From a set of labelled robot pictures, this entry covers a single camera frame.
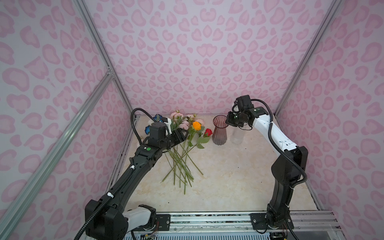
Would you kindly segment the pink ribbed glass vase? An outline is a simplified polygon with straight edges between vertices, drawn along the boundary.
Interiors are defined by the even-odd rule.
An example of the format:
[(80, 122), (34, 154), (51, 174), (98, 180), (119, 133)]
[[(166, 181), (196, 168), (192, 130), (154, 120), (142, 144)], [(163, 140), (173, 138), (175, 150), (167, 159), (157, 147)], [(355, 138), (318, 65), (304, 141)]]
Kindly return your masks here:
[(218, 115), (214, 117), (213, 124), (215, 126), (212, 140), (214, 144), (221, 146), (227, 142), (227, 117)]

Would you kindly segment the pink carnation spray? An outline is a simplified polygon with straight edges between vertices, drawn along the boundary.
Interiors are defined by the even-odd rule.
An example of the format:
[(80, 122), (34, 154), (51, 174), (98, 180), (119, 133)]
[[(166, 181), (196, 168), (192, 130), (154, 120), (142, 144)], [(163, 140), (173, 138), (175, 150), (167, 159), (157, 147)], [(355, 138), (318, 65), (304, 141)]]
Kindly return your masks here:
[(179, 111), (176, 111), (171, 114), (171, 129), (183, 129), (188, 131), (188, 137), (187, 139), (182, 142), (180, 145), (177, 145), (174, 147), (171, 152), (170, 156), (173, 159), (174, 166), (174, 176), (178, 176), (179, 178), (179, 184), (187, 185), (189, 181), (191, 180), (191, 171), (189, 170), (189, 167), (187, 165), (187, 151), (192, 147), (192, 140), (191, 140), (191, 133), (192, 133), (192, 120), (193, 115), (183, 115)]

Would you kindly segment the small red artificial rose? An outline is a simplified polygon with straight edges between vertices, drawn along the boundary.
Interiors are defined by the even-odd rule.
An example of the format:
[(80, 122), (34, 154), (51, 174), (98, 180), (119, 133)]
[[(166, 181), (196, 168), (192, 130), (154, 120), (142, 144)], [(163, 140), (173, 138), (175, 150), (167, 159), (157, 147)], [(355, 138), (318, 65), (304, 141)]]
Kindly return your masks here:
[(205, 144), (207, 144), (211, 140), (212, 135), (213, 135), (213, 131), (211, 129), (206, 129), (206, 128), (203, 131), (203, 135), (200, 137), (195, 135), (192, 138), (190, 138), (189, 132), (188, 132), (187, 140), (182, 145), (182, 154), (181, 154), (182, 160), (185, 163), (187, 162), (187, 160), (190, 160), (193, 163), (193, 165), (197, 167), (196, 164), (194, 164), (192, 158), (190, 157), (190, 153), (192, 150), (204, 149)]

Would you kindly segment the orange artificial rose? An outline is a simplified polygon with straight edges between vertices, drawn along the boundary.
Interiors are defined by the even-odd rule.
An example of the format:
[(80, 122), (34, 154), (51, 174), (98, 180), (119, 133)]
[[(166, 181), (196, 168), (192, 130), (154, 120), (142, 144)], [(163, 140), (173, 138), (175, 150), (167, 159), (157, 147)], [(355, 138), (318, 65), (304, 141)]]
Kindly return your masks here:
[(187, 134), (187, 137), (184, 142), (165, 152), (166, 160), (171, 169), (162, 181), (171, 178), (174, 185), (178, 185), (179, 188), (186, 188), (191, 186), (195, 180), (192, 167), (195, 167), (199, 174), (204, 174), (191, 157), (191, 152), (203, 149), (210, 137), (206, 136), (204, 125), (197, 121), (194, 115), (172, 117), (170, 128), (172, 132), (181, 130), (182, 133)]

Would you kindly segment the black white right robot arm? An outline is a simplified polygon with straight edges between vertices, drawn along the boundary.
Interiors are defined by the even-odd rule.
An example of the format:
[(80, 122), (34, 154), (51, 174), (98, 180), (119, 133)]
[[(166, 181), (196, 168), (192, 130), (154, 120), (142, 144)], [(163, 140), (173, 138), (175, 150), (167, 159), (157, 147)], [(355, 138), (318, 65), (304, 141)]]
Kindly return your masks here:
[(226, 123), (238, 128), (249, 125), (270, 142), (278, 157), (271, 167), (275, 185), (272, 199), (267, 206), (264, 224), (271, 229), (278, 229), (284, 224), (290, 227), (292, 225), (290, 203), (294, 188), (306, 181), (303, 173), (308, 150), (305, 147), (299, 147), (276, 127), (273, 116), (262, 107), (237, 113), (228, 112)]

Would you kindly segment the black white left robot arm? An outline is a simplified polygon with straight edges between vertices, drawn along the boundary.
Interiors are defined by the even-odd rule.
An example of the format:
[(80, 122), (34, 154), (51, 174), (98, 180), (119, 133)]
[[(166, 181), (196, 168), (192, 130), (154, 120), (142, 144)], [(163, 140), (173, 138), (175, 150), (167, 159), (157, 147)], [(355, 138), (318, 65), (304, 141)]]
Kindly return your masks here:
[(85, 223), (76, 234), (79, 240), (87, 235), (96, 240), (122, 240), (137, 228), (152, 230), (157, 226), (156, 209), (147, 205), (126, 211), (128, 200), (144, 176), (155, 166), (166, 150), (183, 143), (188, 131), (177, 128), (169, 132), (166, 123), (155, 122), (149, 136), (130, 158), (130, 166), (98, 201), (91, 200), (85, 208)]

